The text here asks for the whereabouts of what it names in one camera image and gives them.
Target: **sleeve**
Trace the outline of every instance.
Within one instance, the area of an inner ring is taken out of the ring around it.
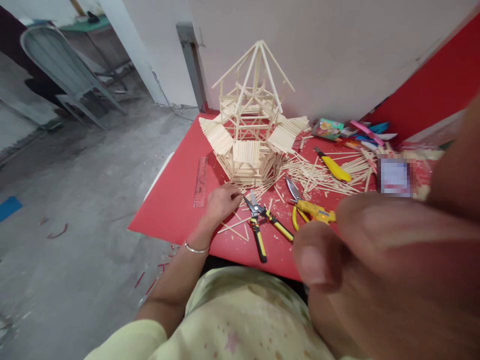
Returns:
[[[114,332],[85,360],[147,360],[167,339],[167,333],[158,322],[137,320]]]

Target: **bracelet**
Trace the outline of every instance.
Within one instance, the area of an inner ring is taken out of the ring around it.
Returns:
[[[208,246],[205,250],[195,250],[195,249],[193,249],[189,246],[189,244],[187,243],[186,240],[185,240],[184,245],[185,245],[187,250],[189,250],[189,251],[191,251],[192,253],[195,253],[195,254],[204,254],[204,253],[207,253],[210,250],[210,246]]]

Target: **plastic chair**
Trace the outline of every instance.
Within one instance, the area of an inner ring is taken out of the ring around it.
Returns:
[[[21,35],[20,44],[28,57],[65,91],[65,94],[56,97],[82,125],[86,124],[72,105],[82,110],[99,128],[105,130],[99,119],[80,101],[85,94],[92,92],[95,101],[107,110],[95,96],[93,89],[98,89],[118,110],[126,114],[118,101],[77,55],[67,39],[54,27],[31,27]]]

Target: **scissors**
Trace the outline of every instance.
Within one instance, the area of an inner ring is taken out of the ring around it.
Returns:
[[[334,211],[327,212],[323,207],[315,205],[311,202],[305,201],[301,196],[299,189],[294,184],[290,176],[285,176],[286,184],[288,189],[293,196],[291,199],[295,205],[293,206],[293,212],[291,213],[291,222],[293,223],[293,227],[296,231],[299,230],[299,224],[297,223],[297,211],[300,213],[301,217],[305,220],[305,222],[309,222],[310,220],[305,215],[305,213],[310,214],[312,219],[321,221],[328,225],[329,222],[334,222],[337,218],[335,216]]]
[[[244,196],[243,199],[245,203],[250,208],[251,211],[251,218],[250,218],[250,225],[253,229],[253,234],[255,236],[256,247],[258,249],[258,256],[260,257],[260,261],[262,263],[267,262],[267,253],[265,252],[264,242],[262,240],[262,234],[260,233],[260,225],[259,225],[259,215],[262,215],[266,218],[270,223],[273,224],[288,240],[291,242],[294,240],[294,236],[290,231],[287,230],[285,226],[282,225],[280,221],[265,207],[260,206],[257,198],[254,195],[254,192],[250,190],[250,198],[251,202]]]

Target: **ruler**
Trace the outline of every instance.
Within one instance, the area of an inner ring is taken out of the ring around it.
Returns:
[[[195,195],[193,207],[203,208],[205,206],[205,185],[207,183],[207,165],[209,158],[204,156],[198,160],[198,172],[196,173]]]

